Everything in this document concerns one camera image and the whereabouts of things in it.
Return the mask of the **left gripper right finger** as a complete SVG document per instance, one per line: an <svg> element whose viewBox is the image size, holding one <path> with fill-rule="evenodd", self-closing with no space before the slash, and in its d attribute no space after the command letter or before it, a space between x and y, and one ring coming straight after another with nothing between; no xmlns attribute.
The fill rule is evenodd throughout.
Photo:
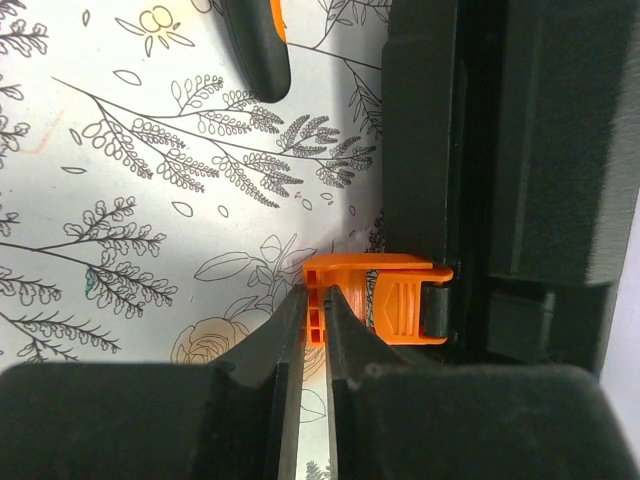
<svg viewBox="0 0 640 480"><path fill-rule="evenodd" d="M326 293L338 479L635 479L597 380L568 365L414 364Z"/></svg>

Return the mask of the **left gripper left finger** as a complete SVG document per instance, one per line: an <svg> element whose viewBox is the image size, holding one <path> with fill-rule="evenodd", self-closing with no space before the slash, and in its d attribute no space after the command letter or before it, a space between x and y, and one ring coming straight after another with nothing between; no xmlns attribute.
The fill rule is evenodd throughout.
<svg viewBox="0 0 640 480"><path fill-rule="evenodd" d="M5 479L292 479L307 294L206 365L44 363L1 376Z"/></svg>

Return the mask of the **black plastic tool case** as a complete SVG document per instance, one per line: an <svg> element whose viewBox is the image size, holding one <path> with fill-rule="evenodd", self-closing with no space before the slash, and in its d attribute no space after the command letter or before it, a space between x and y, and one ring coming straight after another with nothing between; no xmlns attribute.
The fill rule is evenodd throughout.
<svg viewBox="0 0 640 480"><path fill-rule="evenodd" d="M635 1L396 1L382 51L385 252L310 268L387 343L598 373L639 189Z"/></svg>

